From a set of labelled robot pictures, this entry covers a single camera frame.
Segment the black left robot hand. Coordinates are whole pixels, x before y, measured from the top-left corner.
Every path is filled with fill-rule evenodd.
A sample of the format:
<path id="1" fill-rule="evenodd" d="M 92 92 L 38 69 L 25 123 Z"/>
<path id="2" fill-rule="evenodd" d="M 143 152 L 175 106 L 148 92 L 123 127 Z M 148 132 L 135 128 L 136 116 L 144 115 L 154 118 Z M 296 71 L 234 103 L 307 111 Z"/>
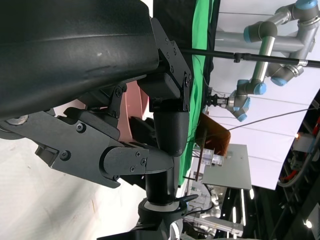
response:
<path id="1" fill-rule="evenodd" d="M 186 146 L 191 71 L 139 0 L 3 0 L 0 135 L 52 169 L 109 188 L 167 175 Z M 127 83 L 150 100 L 157 146 L 120 140 Z"/>

